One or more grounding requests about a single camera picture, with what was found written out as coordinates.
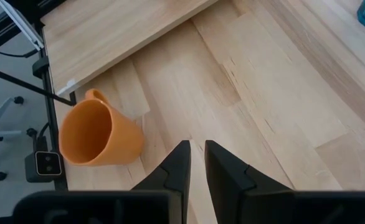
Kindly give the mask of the light wooden shelf board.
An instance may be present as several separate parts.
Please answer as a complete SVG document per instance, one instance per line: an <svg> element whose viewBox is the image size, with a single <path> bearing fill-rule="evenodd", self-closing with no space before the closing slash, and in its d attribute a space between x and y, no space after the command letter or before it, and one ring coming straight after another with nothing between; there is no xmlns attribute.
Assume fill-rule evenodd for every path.
<svg viewBox="0 0 365 224"><path fill-rule="evenodd" d="M52 88L70 93L217 0L66 0L42 18Z"/></svg>

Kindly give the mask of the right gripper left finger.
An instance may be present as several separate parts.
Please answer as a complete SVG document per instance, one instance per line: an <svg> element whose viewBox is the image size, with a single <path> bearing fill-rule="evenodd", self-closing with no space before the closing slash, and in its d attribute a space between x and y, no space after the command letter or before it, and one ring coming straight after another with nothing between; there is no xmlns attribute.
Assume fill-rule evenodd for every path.
<svg viewBox="0 0 365 224"><path fill-rule="evenodd" d="M135 217L147 224L187 224L190 178L191 145L183 140L133 187L144 193Z"/></svg>

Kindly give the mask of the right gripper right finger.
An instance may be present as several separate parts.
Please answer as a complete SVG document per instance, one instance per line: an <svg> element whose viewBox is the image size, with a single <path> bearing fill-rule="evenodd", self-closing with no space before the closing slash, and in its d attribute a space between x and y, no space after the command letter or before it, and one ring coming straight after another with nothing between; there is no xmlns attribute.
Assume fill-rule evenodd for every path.
<svg viewBox="0 0 365 224"><path fill-rule="evenodd" d="M205 142L206 178L218 224L289 224L292 190L213 140Z"/></svg>

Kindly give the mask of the black aluminium table frame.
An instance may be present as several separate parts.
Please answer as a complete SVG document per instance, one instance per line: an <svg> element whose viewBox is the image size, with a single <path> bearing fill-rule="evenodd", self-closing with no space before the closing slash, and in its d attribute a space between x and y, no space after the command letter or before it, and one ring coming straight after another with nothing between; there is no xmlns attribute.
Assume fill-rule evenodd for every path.
<svg viewBox="0 0 365 224"><path fill-rule="evenodd" d="M66 0L6 0L7 3L16 8L31 23L32 27L42 38L44 37L44 32L42 30L44 24L40 21L40 19L53 11L56 7L59 7L65 1ZM0 14L0 46L11 40L20 32L22 31L5 12ZM36 52L40 57L39 62L42 62L48 58L48 56L46 56L46 47L39 51L36 50ZM59 146L57 141L59 130L58 125L56 124L57 118L55 115L54 102L58 101L69 106L71 106L71 102L70 100L56 96L54 91L51 90L52 84L50 83L49 65L38 69L38 71L34 72L34 75L37 75L40 79L42 79L44 86L43 89L0 71L1 79L31 90L45 97L52 146L54 147L55 151L58 152Z"/></svg>

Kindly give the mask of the orange plastic cup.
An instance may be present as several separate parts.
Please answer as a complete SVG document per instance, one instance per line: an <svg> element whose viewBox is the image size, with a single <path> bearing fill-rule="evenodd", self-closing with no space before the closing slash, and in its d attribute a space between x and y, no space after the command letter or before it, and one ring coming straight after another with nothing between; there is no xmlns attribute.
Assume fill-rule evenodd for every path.
<svg viewBox="0 0 365 224"><path fill-rule="evenodd" d="M59 129L60 153L76 166L129 164L144 144L141 128L94 88L65 115Z"/></svg>

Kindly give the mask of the white light bar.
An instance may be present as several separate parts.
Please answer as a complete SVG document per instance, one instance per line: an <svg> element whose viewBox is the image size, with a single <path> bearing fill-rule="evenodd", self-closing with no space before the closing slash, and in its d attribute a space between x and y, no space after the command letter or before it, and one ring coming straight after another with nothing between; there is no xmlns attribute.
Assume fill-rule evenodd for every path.
<svg viewBox="0 0 365 224"><path fill-rule="evenodd" d="M0 0L0 6L4 9L4 12L13 20L22 33L27 37L36 50L44 48L44 41L42 37L32 27L31 23L13 6L6 2L6 0Z"/></svg>

